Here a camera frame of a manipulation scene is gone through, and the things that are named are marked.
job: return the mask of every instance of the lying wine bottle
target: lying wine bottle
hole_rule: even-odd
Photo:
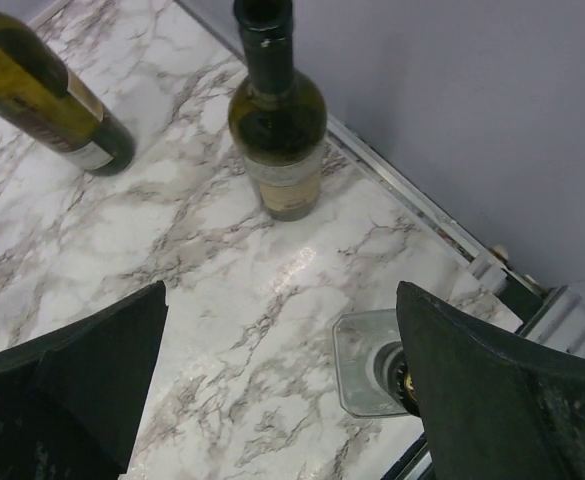
[[[134,156],[130,132],[26,25],[0,13],[0,116],[93,175]]]
[[[316,205],[327,124],[325,102],[294,69],[292,0],[235,0],[248,76],[230,102],[232,137],[275,220]]]

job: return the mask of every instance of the wine bottle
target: wine bottle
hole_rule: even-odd
[[[130,132],[19,20],[0,13],[0,116],[93,175],[134,156]]]
[[[294,68],[291,0],[235,0],[247,78],[230,102],[230,131],[275,220],[305,217],[319,198],[327,112]]]

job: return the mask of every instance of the white marble surface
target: white marble surface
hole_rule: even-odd
[[[341,410],[336,318],[391,308],[410,280],[518,325],[334,149],[316,211],[269,220],[225,127],[243,67],[175,4],[74,0],[39,32],[140,149],[122,175],[93,178],[0,120],[0,350],[166,282],[125,478],[380,478],[421,423]]]

